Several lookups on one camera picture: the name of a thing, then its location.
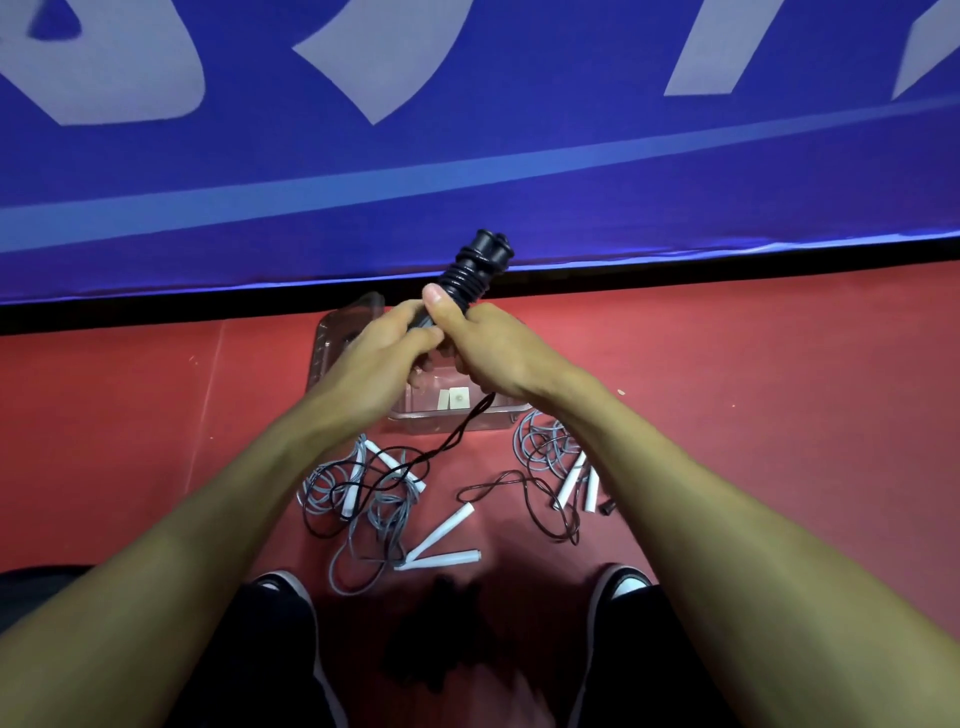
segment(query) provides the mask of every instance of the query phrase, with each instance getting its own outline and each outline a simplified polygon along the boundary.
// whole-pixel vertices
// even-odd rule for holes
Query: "red mat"
[[[957,290],[960,264],[941,263],[500,304],[692,455],[960,635]],[[202,485],[302,394],[318,318],[0,339],[0,569],[101,561]],[[514,462],[509,432],[470,433],[435,461],[409,543],[452,513],[456,488]],[[610,561],[645,567],[623,521],[584,515],[578,547],[553,545],[521,492],[503,490],[448,547],[482,549],[480,564],[451,574],[483,581],[516,667],[564,714],[590,577]],[[383,644],[434,574],[388,574],[368,596],[331,598],[329,549],[291,507],[256,568],[293,569],[317,598],[324,664],[354,724],[529,713],[483,670],[453,675],[441,700],[391,686],[377,672]]]

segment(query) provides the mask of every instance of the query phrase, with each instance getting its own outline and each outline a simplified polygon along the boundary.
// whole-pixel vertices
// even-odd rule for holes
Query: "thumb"
[[[454,343],[469,326],[469,321],[464,317],[460,306],[436,283],[427,283],[423,286],[423,305],[426,306],[426,312],[430,314],[433,323],[444,333],[449,334]]]

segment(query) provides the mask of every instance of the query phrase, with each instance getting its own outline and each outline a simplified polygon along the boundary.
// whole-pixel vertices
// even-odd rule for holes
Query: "black pants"
[[[0,574],[0,632],[88,569]],[[659,587],[621,596],[608,610],[596,626],[581,726],[739,725]],[[301,599],[240,587],[167,725],[332,725],[313,676],[313,629]],[[603,649],[611,636],[616,650]]]

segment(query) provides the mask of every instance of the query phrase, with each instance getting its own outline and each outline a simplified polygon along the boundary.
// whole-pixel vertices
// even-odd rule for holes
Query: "forearm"
[[[0,723],[158,725],[289,502],[341,433],[287,415],[0,639]]]
[[[551,406],[748,723],[956,719],[956,644],[870,574],[698,465],[592,377],[570,373]]]

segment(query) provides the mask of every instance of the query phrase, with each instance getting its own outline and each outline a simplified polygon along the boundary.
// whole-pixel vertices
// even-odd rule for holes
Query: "clear plastic container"
[[[370,321],[383,313],[383,297],[369,293],[356,303],[331,311],[317,325],[313,356],[307,389],[316,384],[334,365],[343,350]],[[453,358],[439,352],[430,353],[431,367],[418,376],[418,386],[406,385],[403,396],[389,414],[391,429],[422,435],[434,432],[452,432],[484,398],[480,387],[460,374]],[[467,406],[456,409],[438,409],[441,392],[466,387]],[[467,425],[467,429],[506,429],[513,427],[532,407],[529,402],[498,394],[491,407]]]
[[[457,371],[452,357],[431,352],[430,363],[433,368],[422,372],[417,377],[418,386],[407,384],[403,397],[390,410],[390,420],[403,431],[415,435],[452,432],[464,420],[470,409],[485,397],[479,386],[470,381],[468,376]],[[454,387],[467,388],[468,405],[457,409],[438,409],[441,404],[441,392],[444,390],[448,392]],[[467,429],[513,427],[532,406],[529,402],[497,394],[490,408],[470,420]]]

